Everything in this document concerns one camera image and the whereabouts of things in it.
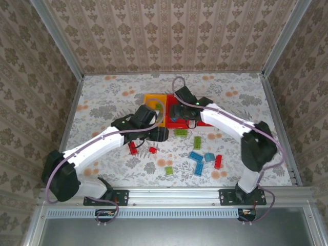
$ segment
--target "blue lego brick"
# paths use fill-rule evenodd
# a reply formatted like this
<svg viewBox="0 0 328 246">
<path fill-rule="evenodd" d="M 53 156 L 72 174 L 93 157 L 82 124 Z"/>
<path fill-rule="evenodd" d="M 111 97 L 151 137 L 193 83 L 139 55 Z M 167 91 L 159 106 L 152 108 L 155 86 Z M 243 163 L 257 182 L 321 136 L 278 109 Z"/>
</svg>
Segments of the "blue lego brick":
<svg viewBox="0 0 328 246">
<path fill-rule="evenodd" d="M 205 161 L 209 162 L 209 161 L 215 161 L 215 156 L 213 153 L 206 153 L 204 155 Z"/>
<path fill-rule="evenodd" d="M 195 160 L 196 162 L 201 162 L 203 160 L 203 157 L 201 155 L 198 155 L 193 151 L 190 153 L 189 158 Z"/>
<path fill-rule="evenodd" d="M 201 173 L 203 172 L 203 166 L 204 166 L 203 162 L 197 162 L 194 175 L 200 177 Z"/>
</svg>

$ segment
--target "patterned wallpaper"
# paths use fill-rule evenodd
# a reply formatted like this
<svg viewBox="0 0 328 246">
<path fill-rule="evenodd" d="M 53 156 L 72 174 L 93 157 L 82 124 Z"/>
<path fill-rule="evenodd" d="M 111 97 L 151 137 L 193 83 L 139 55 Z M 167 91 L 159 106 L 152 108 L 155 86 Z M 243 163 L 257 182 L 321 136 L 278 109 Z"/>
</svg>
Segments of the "patterned wallpaper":
<svg viewBox="0 0 328 246">
<path fill-rule="evenodd" d="M 77 82 L 29 1 L 0 1 L 0 245 L 19 245 Z"/>
<path fill-rule="evenodd" d="M 85 74 L 260 71 L 296 0 L 46 0 Z"/>
<path fill-rule="evenodd" d="M 328 226 L 328 1 L 312 1 L 269 80 L 303 182 Z"/>
</svg>

